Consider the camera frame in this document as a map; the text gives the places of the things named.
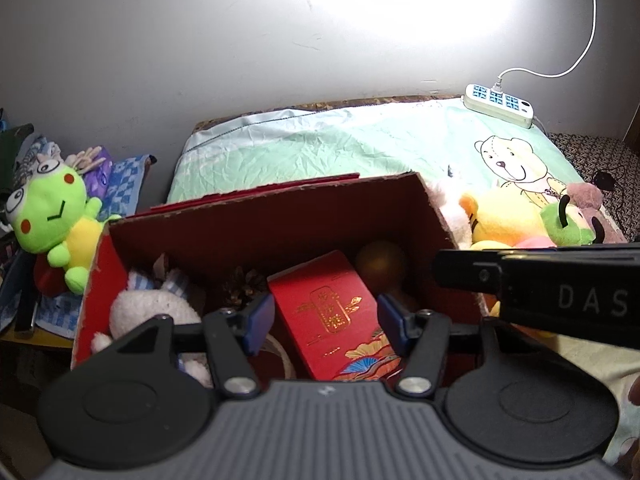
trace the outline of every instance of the cardboard box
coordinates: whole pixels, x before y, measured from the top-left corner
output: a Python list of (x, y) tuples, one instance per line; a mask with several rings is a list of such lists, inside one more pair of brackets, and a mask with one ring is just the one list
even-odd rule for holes
[[(478, 322), (474, 294), (439, 288), (431, 278), (436, 252), (453, 247), (442, 222), (415, 173), (231, 193), (211, 203), (117, 221), (105, 227), (98, 244), (72, 367), (90, 356), (95, 332), (108, 332), (110, 306), (126, 288), (129, 269), (149, 270), (162, 253), (205, 288), (209, 312), (222, 306), (217, 291), (236, 266), (269, 275), (335, 249), (353, 261), (361, 247), (386, 239), (407, 254), (410, 275), (404, 289), (422, 308), (443, 312), (454, 322)], [(278, 320), (272, 333), (287, 349), (298, 376), (304, 376)], [(260, 376), (260, 363), (254, 366)]]

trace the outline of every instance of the purple fabric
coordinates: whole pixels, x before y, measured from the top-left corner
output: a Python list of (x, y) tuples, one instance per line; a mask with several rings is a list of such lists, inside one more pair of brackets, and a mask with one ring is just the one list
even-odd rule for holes
[(109, 186), (109, 177), (111, 176), (111, 167), (113, 165), (113, 159), (109, 152), (103, 148), (95, 158), (104, 157), (105, 161), (97, 168), (85, 173), (82, 176), (84, 180), (84, 186), (86, 187), (86, 194), (88, 198), (92, 196), (98, 197), (100, 200), (104, 200), (104, 196), (107, 193), (107, 187)]

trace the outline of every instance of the green frog plush toy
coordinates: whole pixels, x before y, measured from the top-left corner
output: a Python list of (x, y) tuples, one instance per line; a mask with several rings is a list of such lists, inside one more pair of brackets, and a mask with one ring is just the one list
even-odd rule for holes
[(51, 267), (65, 269), (69, 290), (82, 294), (104, 226), (96, 220), (101, 206), (98, 198), (87, 201), (84, 182), (74, 170), (50, 159), (9, 196), (5, 209), (20, 246), (28, 253), (47, 253)]

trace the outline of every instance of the green plush toy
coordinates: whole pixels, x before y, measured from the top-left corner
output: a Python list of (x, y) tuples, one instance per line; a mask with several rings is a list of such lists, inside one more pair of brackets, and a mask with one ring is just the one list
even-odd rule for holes
[(47, 253), (51, 267), (65, 269), (69, 290), (82, 294), (104, 226), (95, 219), (101, 206), (99, 198), (87, 201), (74, 170), (51, 159), (9, 196), (5, 209), (20, 246), (28, 253)]
[(563, 195), (558, 202), (542, 208), (540, 216), (551, 241), (558, 247), (587, 245), (595, 240), (593, 231), (580, 210)]

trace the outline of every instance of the cartoon bear print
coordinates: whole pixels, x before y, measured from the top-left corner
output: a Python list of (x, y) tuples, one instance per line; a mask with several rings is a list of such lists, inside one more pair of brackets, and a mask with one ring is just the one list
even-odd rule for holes
[(566, 193), (566, 185), (548, 172), (526, 140), (491, 136), (475, 146), (489, 169), (506, 181), (502, 187), (519, 188), (535, 205), (557, 202)]

